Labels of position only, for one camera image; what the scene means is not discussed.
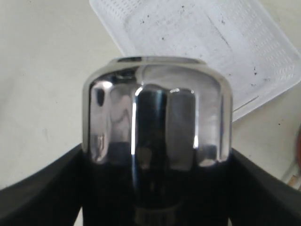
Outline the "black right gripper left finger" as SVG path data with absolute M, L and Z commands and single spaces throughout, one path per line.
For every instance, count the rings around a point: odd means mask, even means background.
M 0 191 L 2 226 L 72 226 L 81 208 L 82 150 L 77 145 L 37 173 Z

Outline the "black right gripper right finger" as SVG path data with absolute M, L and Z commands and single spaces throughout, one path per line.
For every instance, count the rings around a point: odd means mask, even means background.
M 234 226 L 299 226 L 301 193 L 235 149 L 229 162 L 229 217 Z

